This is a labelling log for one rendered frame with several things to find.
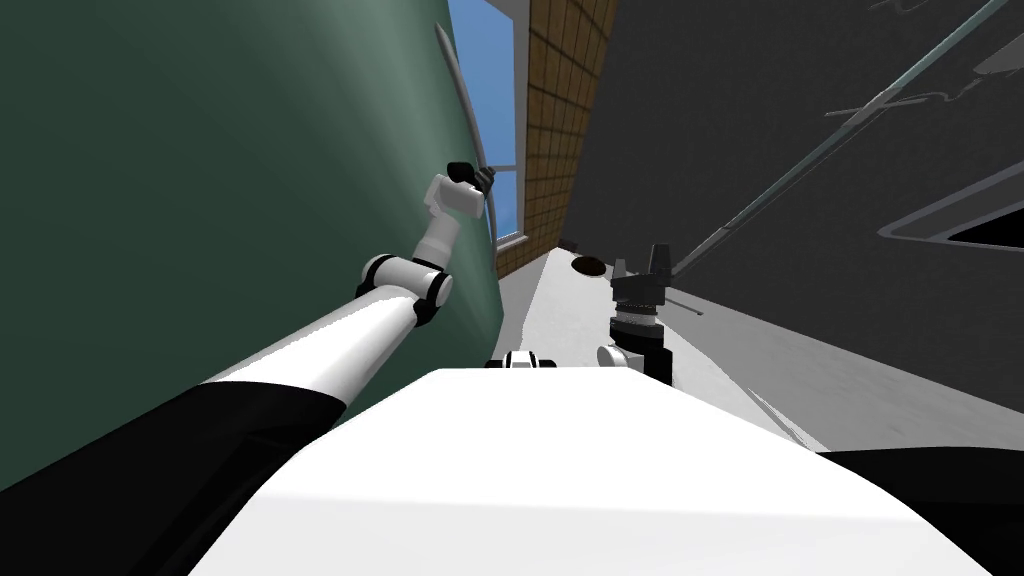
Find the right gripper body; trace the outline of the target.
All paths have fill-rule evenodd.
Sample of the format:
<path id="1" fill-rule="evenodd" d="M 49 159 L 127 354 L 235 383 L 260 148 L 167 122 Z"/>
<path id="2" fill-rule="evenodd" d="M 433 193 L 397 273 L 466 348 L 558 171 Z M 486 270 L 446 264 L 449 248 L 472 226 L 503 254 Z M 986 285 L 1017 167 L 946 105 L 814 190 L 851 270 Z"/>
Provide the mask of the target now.
<path id="1" fill-rule="evenodd" d="M 671 280 L 670 270 L 613 277 L 610 280 L 612 299 L 624 306 L 662 306 Z"/>

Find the curved grey bar handle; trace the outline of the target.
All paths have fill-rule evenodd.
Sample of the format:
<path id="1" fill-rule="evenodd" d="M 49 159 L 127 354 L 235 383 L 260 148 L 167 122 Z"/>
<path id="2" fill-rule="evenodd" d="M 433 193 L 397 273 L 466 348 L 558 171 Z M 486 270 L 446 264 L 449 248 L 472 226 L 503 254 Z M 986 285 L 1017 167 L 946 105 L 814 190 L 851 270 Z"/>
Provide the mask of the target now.
<path id="1" fill-rule="evenodd" d="M 472 139 L 472 145 L 475 153 L 476 165 L 478 170 L 481 166 L 489 166 L 489 165 L 486 160 L 485 150 L 479 132 L 475 111 L 471 104 L 471 98 L 468 92 L 468 88 L 465 84 L 464 76 L 461 71 L 461 67 L 456 51 L 454 49 L 454 45 L 447 33 L 439 23 L 434 24 L 434 31 L 438 46 L 445 60 L 450 76 L 452 78 L 455 91 L 459 97 L 460 105 L 465 115 L 466 123 Z M 492 250 L 495 253 L 497 253 L 497 239 L 498 239 L 497 221 L 496 221 L 497 217 L 495 213 L 493 192 L 490 191 L 489 196 L 484 196 L 484 199 L 486 201 L 486 208 L 487 208 Z"/>

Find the blue window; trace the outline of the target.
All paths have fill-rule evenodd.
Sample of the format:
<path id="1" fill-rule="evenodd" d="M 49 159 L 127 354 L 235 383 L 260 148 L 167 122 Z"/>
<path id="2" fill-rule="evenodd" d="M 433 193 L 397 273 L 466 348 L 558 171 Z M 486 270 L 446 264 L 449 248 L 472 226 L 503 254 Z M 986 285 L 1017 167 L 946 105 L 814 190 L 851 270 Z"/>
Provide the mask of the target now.
<path id="1" fill-rule="evenodd" d="M 518 164 L 520 89 L 516 75 L 518 0 L 447 0 L 453 45 L 473 106 L 493 189 L 496 234 L 503 247 L 520 239 Z"/>

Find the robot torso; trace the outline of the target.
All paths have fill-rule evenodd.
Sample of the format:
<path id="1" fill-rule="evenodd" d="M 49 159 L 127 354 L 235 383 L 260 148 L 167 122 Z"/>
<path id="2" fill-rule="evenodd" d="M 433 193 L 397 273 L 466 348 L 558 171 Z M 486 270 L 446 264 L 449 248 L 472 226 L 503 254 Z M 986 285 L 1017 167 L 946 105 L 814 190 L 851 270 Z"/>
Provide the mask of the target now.
<path id="1" fill-rule="evenodd" d="M 438 369 L 298 452 L 190 576 L 990 576 L 882 488 L 628 368 Z"/>

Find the long grey bar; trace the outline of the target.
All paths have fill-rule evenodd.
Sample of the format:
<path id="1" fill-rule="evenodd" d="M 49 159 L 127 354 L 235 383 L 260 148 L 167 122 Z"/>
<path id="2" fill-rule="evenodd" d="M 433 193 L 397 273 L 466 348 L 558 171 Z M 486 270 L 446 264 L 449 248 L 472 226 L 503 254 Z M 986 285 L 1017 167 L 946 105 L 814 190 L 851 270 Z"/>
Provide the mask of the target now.
<path id="1" fill-rule="evenodd" d="M 923 75 L 930 67 L 939 61 L 949 53 L 958 43 L 972 34 L 983 23 L 990 19 L 993 14 L 1010 3 L 1010 0 L 987 0 L 974 14 L 968 17 L 947 37 L 927 52 L 920 60 L 913 64 L 886 89 L 876 94 L 870 100 L 856 109 L 853 115 L 840 125 L 839 129 L 829 135 L 825 140 L 814 148 L 803 159 L 790 168 L 774 183 L 762 192 L 756 199 L 743 208 L 736 216 L 730 219 L 725 225 L 718 229 L 712 236 L 705 240 L 697 248 L 689 253 L 684 259 L 675 264 L 672 269 L 672 280 L 679 280 L 689 272 L 708 253 L 712 252 L 733 233 L 737 232 L 748 220 L 755 217 L 766 206 L 770 205 L 776 197 L 795 186 L 800 178 L 812 172 L 816 166 L 824 162 L 830 154 L 839 150 L 848 140 L 856 137 L 869 120 L 880 114 L 887 107 L 893 105 L 894 99 L 918 77 Z"/>

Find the green appliance door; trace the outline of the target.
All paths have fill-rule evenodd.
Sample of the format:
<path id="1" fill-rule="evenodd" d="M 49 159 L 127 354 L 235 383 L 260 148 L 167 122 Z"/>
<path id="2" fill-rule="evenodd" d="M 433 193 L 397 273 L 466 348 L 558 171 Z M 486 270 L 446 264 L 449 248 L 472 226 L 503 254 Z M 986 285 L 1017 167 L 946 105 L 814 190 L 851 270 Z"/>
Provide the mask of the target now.
<path id="1" fill-rule="evenodd" d="M 0 491 L 348 302 L 473 147 L 447 0 L 0 0 Z"/>

